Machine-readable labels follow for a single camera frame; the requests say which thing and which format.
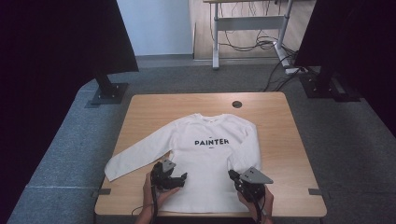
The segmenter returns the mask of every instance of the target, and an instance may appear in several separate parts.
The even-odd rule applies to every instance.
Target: metal bracket
[[[322,196],[323,193],[320,189],[308,189],[309,195],[320,195]]]
[[[240,175],[242,180],[247,181],[250,184],[273,184],[274,181],[268,176],[264,175],[261,171],[254,167],[250,167],[243,174]]]
[[[128,83],[112,83],[113,91],[110,94],[102,93],[99,88],[91,100],[91,105],[117,105],[128,88]]]
[[[92,197],[98,198],[99,195],[109,195],[110,192],[111,192],[111,189],[99,189],[99,190],[93,192]]]
[[[329,85],[318,86],[317,79],[311,76],[301,76],[300,81],[308,98],[333,98],[336,102],[359,102],[358,92],[348,87],[341,77],[332,77]]]
[[[169,161],[168,159],[163,160],[163,172],[166,173],[169,170],[175,168],[176,164]]]

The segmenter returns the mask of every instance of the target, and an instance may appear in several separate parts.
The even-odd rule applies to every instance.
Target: sweatshirt sleeve
[[[229,169],[234,169],[239,174],[244,173],[250,167],[260,170],[262,168],[262,156],[259,146],[259,137],[256,126],[253,123],[245,129],[246,137],[229,157]]]
[[[111,158],[105,168],[108,180],[113,181],[159,159],[172,148],[172,136],[176,131],[177,122],[168,123]]]

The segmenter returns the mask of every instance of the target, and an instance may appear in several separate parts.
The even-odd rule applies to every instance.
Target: table hole
[[[242,103],[240,101],[234,101],[233,102],[233,107],[234,108],[241,108],[242,107]]]

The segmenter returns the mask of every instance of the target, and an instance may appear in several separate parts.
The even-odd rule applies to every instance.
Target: human hand
[[[244,196],[240,193],[238,193],[238,199],[239,202],[241,202],[242,204],[244,204],[248,211],[251,214],[251,217],[254,220],[257,220],[257,211],[256,211],[256,207],[254,206],[254,203],[248,203],[248,201],[244,198]],[[273,224],[273,220],[272,220],[272,210],[273,210],[273,204],[274,204],[274,194],[271,193],[271,191],[265,186],[265,197],[262,197],[259,200],[259,207],[262,207],[262,205],[264,204],[264,210],[267,213],[267,215],[262,218],[262,224]]]
[[[158,208],[163,206],[163,203],[173,194],[178,192],[180,188],[170,189],[161,192],[157,198]],[[143,209],[140,212],[135,224],[147,224],[151,221],[153,215],[153,198],[151,194],[151,177],[150,173],[146,174],[146,181],[143,186]]]

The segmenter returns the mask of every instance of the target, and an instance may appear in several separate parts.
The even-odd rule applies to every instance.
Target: black light stand
[[[358,102],[360,95],[349,87],[347,81],[336,73],[338,59],[342,55],[344,42],[353,28],[354,22],[359,13],[359,8],[364,0],[358,1],[356,6],[349,12],[342,28],[335,38],[333,48],[322,63],[317,76],[305,75],[300,77],[306,96],[308,98],[333,98],[336,102]]]
[[[97,73],[95,79],[99,84],[99,88],[92,100],[89,101],[91,107],[121,103],[123,95],[128,88],[128,83],[111,83],[108,76],[101,73]]]

